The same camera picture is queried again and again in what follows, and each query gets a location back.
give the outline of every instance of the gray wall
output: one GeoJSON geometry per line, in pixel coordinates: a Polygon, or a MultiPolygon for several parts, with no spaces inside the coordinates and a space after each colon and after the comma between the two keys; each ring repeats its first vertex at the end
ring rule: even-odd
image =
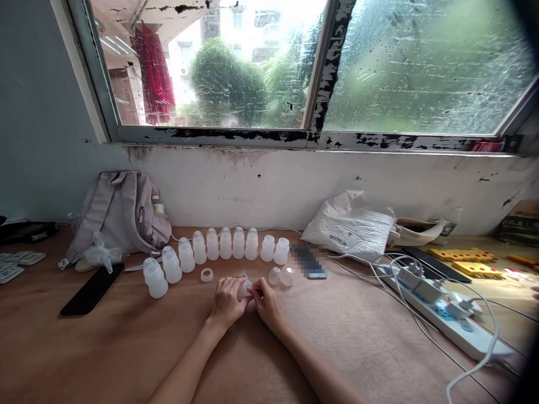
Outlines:
{"type": "Polygon", "coordinates": [[[112,169],[150,174],[179,226],[302,229],[324,198],[364,189],[399,216],[463,206],[457,231],[483,234],[519,199],[539,196],[530,158],[100,145],[51,5],[0,8],[0,208],[14,215],[64,221],[96,174],[112,169]]]}

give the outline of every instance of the window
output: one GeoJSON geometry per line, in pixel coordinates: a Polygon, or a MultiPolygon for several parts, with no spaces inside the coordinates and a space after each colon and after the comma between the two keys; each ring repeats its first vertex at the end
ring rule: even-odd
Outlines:
{"type": "Polygon", "coordinates": [[[506,0],[357,2],[324,129],[491,135],[533,58],[506,0]]]}
{"type": "Polygon", "coordinates": [[[113,141],[466,150],[538,86],[509,0],[67,2],[113,141]]]}

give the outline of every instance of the red cloth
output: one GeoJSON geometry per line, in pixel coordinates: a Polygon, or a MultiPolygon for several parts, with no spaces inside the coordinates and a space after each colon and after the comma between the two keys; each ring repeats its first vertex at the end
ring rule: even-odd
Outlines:
{"type": "Polygon", "coordinates": [[[142,22],[142,31],[135,29],[132,43],[140,62],[146,123],[170,122],[169,108],[175,107],[176,102],[159,35],[142,22]]]}

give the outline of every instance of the backpack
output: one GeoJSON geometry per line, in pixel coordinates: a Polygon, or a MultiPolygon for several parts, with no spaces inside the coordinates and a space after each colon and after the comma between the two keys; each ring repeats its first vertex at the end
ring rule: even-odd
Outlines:
{"type": "Polygon", "coordinates": [[[75,238],[58,267],[64,270],[80,260],[96,231],[107,248],[120,247],[123,254],[163,248],[172,227],[164,213],[153,209],[158,198],[159,189],[142,171],[100,173],[86,194],[80,218],[72,223],[75,238]]]}

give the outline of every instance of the backpack strap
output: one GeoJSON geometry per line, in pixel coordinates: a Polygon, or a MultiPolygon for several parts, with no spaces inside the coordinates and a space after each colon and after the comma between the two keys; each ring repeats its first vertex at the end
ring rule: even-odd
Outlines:
{"type": "Polygon", "coordinates": [[[109,173],[101,173],[90,208],[82,219],[79,230],[71,242],[66,257],[58,263],[64,270],[73,261],[78,260],[81,254],[92,245],[94,232],[100,231],[111,204],[112,195],[116,186],[122,183],[126,173],[116,173],[112,178],[109,173]]]}
{"type": "Polygon", "coordinates": [[[124,229],[131,243],[143,253],[151,253],[155,251],[155,247],[144,241],[137,229],[137,223],[139,223],[139,212],[136,210],[136,196],[137,196],[137,172],[130,172],[124,180],[122,185],[122,212],[124,214],[124,229]]]}

